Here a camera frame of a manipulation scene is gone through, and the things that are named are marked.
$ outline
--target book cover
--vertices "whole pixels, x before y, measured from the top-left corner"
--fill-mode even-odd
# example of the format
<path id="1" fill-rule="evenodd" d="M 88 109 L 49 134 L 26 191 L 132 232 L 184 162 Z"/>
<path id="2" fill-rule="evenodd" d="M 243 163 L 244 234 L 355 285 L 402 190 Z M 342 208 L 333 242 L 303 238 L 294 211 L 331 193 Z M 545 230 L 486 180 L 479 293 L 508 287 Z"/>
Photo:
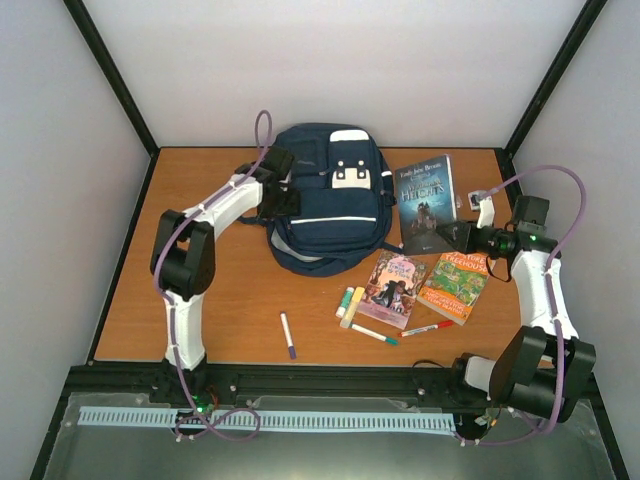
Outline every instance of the book cover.
<path id="1" fill-rule="evenodd" d="M 443 254 L 417 300 L 464 325 L 489 278 L 486 258 L 482 254 Z"/>
<path id="2" fill-rule="evenodd" d="M 358 312 L 404 330 L 426 274 L 426 264 L 383 251 L 369 277 Z"/>
<path id="3" fill-rule="evenodd" d="M 452 251 L 437 225 L 456 220 L 451 158 L 442 155 L 395 171 L 400 232 L 406 255 Z"/>

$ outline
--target navy blue backpack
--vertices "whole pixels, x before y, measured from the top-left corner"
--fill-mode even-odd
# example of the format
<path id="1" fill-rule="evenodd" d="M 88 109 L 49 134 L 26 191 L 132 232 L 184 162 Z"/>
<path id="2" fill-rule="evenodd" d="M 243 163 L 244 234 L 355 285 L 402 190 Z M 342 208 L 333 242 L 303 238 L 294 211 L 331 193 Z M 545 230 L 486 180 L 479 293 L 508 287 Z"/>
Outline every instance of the navy blue backpack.
<path id="1" fill-rule="evenodd" d="M 267 240 L 284 268 L 327 277 L 355 267 L 385 243 L 395 204 L 393 175 L 375 142 L 352 125 L 307 123 L 280 133 L 294 155 L 289 183 L 301 214 L 269 220 Z"/>

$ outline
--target black metal frame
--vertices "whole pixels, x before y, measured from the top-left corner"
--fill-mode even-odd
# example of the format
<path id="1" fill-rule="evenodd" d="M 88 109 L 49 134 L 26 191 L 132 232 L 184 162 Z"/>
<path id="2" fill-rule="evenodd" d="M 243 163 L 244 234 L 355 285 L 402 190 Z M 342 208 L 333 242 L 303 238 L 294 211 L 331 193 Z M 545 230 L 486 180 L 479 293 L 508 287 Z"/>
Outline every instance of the black metal frame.
<path id="1" fill-rule="evenodd" d="M 130 392 L 150 393 L 157 383 L 158 363 L 148 362 L 100 362 L 94 360 L 95 351 L 104 328 L 106 317 L 113 300 L 116 286 L 133 237 L 142 205 L 147 194 L 153 171 L 158 160 L 158 148 L 133 97 L 120 75 L 106 45 L 93 23 L 82 0 L 64 0 L 69 13 L 85 38 L 96 61 L 100 65 L 116 97 L 125 110 L 140 141 L 150 155 L 147 170 L 138 201 L 129 224 L 127 236 L 109 287 L 86 365 L 72 367 L 55 408 L 47 435 L 34 466 L 31 479 L 43 478 L 53 445 L 67 407 L 69 396 L 76 392 Z M 538 90 L 524 112 L 509 142 L 504 148 L 494 148 L 498 167 L 504 180 L 515 175 L 514 156 L 540 114 L 555 86 L 560 81 L 571 59 L 595 22 L 606 0 L 586 0 L 553 63 L 544 76 Z M 506 189 L 509 203 L 513 207 L 515 199 L 522 194 L 518 182 Z M 437 407 L 456 414 L 481 412 L 486 402 L 473 405 L 456 403 L 449 392 L 448 378 L 451 370 L 374 367 L 290 367 L 260 365 L 207 365 L 221 395 L 227 404 L 242 403 L 261 395 L 309 395 L 309 396 L 362 396 L 395 398 L 420 407 Z M 425 389 L 419 395 L 416 381 Z M 595 378 L 590 379 L 583 398 L 590 400 L 594 409 L 601 435 L 607 447 L 609 458 L 616 476 L 627 479 L 624 461 L 620 454 L 611 424 Z"/>

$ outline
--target orange book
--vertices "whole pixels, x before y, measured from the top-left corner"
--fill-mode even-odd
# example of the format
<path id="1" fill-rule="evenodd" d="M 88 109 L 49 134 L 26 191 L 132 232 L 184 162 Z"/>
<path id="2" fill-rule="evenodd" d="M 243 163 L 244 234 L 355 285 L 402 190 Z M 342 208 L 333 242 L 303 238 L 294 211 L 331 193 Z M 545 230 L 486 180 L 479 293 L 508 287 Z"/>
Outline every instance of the orange book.
<path id="1" fill-rule="evenodd" d="M 443 254 L 420 289 L 417 300 L 464 325 L 489 278 L 486 258 L 478 253 Z"/>

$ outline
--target white wall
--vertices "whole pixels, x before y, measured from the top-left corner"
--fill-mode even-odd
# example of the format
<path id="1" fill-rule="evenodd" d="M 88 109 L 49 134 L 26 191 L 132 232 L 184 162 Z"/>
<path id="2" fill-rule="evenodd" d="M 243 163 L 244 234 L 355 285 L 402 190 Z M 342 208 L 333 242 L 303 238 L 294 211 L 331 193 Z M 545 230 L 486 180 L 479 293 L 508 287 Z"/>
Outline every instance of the white wall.
<path id="1" fill-rule="evenodd" d="M 148 156 L 59 1 L 0 3 L 0 476 L 85 360 Z"/>
<path id="2" fill-rule="evenodd" d="M 381 145 L 503 146 L 584 0 L 88 0 L 160 145 L 352 122 Z"/>
<path id="3" fill-rule="evenodd" d="M 596 345 L 596 378 L 632 478 L 640 478 L 640 9 L 609 2 L 522 150 L 518 171 L 575 169 L 587 186 L 584 226 L 564 249 L 562 281 L 581 338 Z M 575 217 L 577 189 L 561 174 L 523 182 L 550 198 L 551 233 Z"/>

